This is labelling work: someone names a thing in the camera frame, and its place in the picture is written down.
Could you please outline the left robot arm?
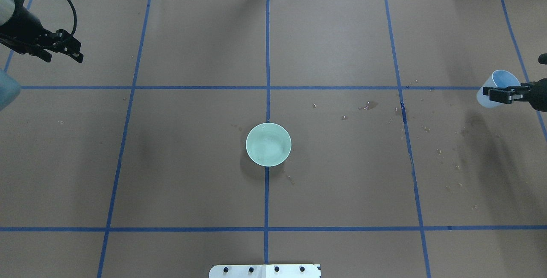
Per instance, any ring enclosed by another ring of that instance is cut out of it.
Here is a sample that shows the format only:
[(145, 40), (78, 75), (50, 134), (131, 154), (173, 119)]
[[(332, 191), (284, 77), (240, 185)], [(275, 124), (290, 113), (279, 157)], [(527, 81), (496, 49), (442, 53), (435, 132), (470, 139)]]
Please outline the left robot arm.
[(72, 0), (66, 0), (72, 13), (72, 29), (50, 31), (25, 6), (26, 0), (1, 0), (1, 46), (9, 51), (1, 56), (0, 109), (4, 110), (19, 96), (22, 86), (7, 73), (10, 56), (14, 53), (35, 56), (50, 63), (53, 53), (69, 56), (78, 63), (84, 60), (81, 42), (75, 37), (77, 12)]

